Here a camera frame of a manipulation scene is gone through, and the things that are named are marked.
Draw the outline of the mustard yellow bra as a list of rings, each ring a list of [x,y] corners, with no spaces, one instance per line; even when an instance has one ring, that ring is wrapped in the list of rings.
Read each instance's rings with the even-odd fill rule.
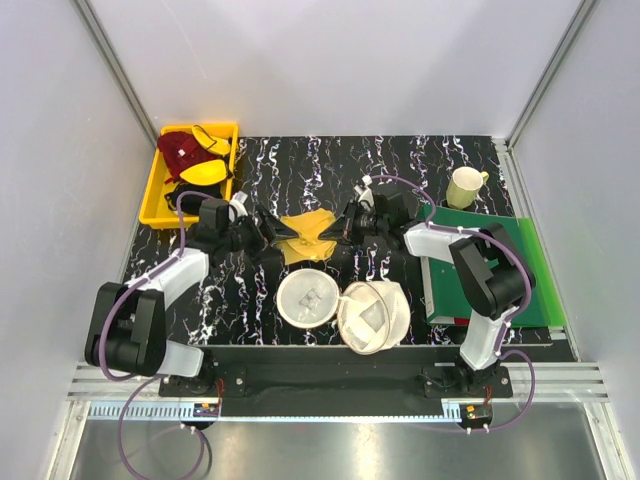
[[[278,243],[286,265],[302,261],[325,261],[333,255],[337,242],[319,239],[319,235],[336,220],[331,211],[317,209],[300,215],[282,216],[280,220],[298,234],[297,238]]]

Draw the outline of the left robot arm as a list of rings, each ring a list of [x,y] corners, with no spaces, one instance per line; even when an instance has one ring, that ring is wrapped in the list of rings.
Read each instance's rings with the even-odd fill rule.
[[[196,396],[215,386],[216,372],[198,347],[167,337],[166,312],[231,253],[253,259],[275,251],[297,232],[262,205],[248,212],[241,195],[203,197],[198,220],[180,227],[180,244],[167,259],[126,283],[107,282],[96,295],[84,356],[114,382],[136,376],[181,378]]]

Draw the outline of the white mesh laundry bag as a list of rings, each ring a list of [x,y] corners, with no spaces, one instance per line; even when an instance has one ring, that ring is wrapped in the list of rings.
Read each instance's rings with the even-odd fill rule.
[[[359,355],[372,355],[399,344],[408,333],[411,310],[401,285],[357,281],[339,288],[328,274],[300,269],[280,283],[279,314],[290,325],[309,330],[337,321],[343,342]]]

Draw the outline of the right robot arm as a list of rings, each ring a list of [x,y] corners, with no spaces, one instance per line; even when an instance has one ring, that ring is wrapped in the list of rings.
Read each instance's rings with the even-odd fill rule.
[[[356,246],[367,237],[382,237],[391,248],[453,265],[471,307],[467,333],[452,367],[436,378],[422,377],[427,386],[441,392],[480,394],[500,364],[513,318],[526,309],[535,288],[535,276],[507,230],[496,222],[466,228],[419,221],[411,217],[399,192],[385,195],[368,187],[356,192],[357,197],[319,238]]]

